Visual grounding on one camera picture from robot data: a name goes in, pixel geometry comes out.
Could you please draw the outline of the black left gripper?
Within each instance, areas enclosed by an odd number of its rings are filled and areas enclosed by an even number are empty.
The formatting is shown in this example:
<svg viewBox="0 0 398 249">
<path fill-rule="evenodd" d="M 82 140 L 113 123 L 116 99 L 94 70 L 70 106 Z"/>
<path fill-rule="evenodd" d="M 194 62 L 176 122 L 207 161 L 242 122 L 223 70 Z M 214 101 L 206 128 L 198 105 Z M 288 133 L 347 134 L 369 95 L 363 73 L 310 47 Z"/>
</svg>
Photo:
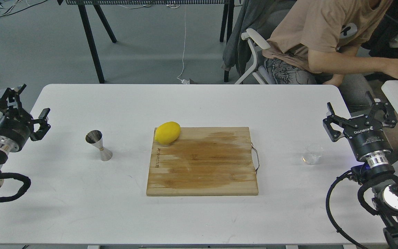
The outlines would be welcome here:
<svg viewBox="0 0 398 249">
<path fill-rule="evenodd" d="M 0 112 L 3 115 L 0 118 L 0 137 L 8 138 L 15 143 L 11 152 L 21 151 L 29 137 L 32 141 L 42 140 L 51 128 L 48 123 L 50 108 L 44 108 L 37 119 L 33 119 L 23 109 L 20 94 L 26 87 L 26 84 L 22 84 L 0 90 Z"/>
</svg>

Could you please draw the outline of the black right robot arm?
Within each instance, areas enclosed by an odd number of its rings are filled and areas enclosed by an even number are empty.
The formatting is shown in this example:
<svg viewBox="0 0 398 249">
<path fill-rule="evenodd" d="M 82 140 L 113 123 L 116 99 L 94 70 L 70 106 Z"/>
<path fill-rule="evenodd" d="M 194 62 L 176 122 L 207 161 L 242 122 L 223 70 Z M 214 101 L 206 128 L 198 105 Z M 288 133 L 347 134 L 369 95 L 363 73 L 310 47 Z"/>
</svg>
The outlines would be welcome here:
<svg viewBox="0 0 398 249">
<path fill-rule="evenodd" d="M 353 118 L 342 118 L 335 114 L 330 103 L 327 103 L 327 117 L 323 126 L 332 142 L 345 137 L 358 162 L 336 178 L 331 184 L 325 199 L 327 216 L 336 231 L 357 247 L 364 246 L 352 239 L 336 223 L 330 210 L 330 197 L 335 186 L 344 179 L 355 181 L 360 188 L 357 197 L 360 205 L 371 215 L 378 215 L 385 224 L 383 229 L 387 244 L 392 249 L 398 249 L 398 176 L 387 159 L 392 153 L 383 127 L 393 128 L 397 118 L 393 106 L 389 102 L 375 100 L 370 92 L 366 92 L 370 109 L 366 114 Z"/>
</svg>

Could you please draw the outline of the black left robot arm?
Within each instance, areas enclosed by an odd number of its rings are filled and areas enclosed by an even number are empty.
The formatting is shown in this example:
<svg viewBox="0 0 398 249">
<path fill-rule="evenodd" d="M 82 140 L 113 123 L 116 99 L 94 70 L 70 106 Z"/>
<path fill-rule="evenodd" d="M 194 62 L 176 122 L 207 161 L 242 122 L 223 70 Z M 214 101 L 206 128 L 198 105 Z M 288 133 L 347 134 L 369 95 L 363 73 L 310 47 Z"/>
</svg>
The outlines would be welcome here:
<svg viewBox="0 0 398 249">
<path fill-rule="evenodd" d="M 48 123 L 49 108 L 43 109 L 37 119 L 34 119 L 23 107 L 20 100 L 25 84 L 14 88 L 0 90 L 0 166 L 5 164 L 9 153 L 21 151 L 27 140 L 41 140 L 50 130 Z M 0 170 L 0 188 L 5 179 L 15 179 L 22 182 L 16 194 L 0 197 L 0 202 L 11 202 L 23 196 L 31 186 L 29 177 Z"/>
</svg>

